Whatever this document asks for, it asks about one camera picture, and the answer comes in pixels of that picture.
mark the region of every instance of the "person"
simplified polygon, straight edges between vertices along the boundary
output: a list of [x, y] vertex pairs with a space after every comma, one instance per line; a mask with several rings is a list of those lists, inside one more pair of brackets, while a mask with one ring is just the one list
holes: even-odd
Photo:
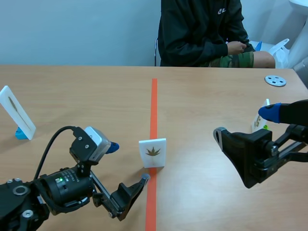
[[249, 44], [240, 0], [162, 0], [161, 10], [161, 66], [275, 68]]

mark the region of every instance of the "white card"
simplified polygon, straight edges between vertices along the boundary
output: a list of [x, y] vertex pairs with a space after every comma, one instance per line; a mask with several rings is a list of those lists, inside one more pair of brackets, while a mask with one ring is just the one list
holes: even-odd
[[21, 131], [31, 140], [34, 136], [36, 127], [8, 86], [5, 86], [0, 91], [0, 103]]
[[139, 141], [139, 152], [143, 166], [164, 167], [166, 164], [166, 139]]
[[[270, 105], [270, 100], [269, 99], [266, 99], [264, 101], [264, 103], [262, 104], [261, 107], [264, 107], [264, 106], [268, 106]], [[258, 113], [255, 117], [255, 119], [252, 121], [251, 123], [251, 132], [255, 132], [255, 131], [258, 131], [260, 129], [262, 129], [265, 125], [266, 125], [266, 120], [263, 119]]]

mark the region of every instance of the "person's hand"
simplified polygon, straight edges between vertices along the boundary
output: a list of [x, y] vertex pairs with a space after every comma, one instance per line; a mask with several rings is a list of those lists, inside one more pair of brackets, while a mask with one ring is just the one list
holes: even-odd
[[241, 54], [247, 47], [245, 44], [237, 41], [229, 42], [227, 46], [228, 46], [228, 54]]

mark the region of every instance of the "camouflage shorts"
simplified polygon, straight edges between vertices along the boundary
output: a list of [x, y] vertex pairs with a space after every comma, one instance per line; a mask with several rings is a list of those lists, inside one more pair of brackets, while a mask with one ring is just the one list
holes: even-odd
[[254, 66], [254, 53], [246, 52], [237, 55], [228, 55], [210, 62], [206, 62], [201, 67], [233, 67], [233, 68], [252, 68]]

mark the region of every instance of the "white wall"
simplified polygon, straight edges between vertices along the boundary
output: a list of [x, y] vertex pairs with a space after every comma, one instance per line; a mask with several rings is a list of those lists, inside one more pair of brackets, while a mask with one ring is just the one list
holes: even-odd
[[295, 42], [306, 21], [306, 16], [295, 12], [289, 0], [241, 0], [244, 27], [254, 41], [277, 44], [290, 39], [287, 48]]
[[[252, 40], [294, 41], [288, 0], [242, 0]], [[160, 0], [0, 0], [0, 64], [154, 65]]]

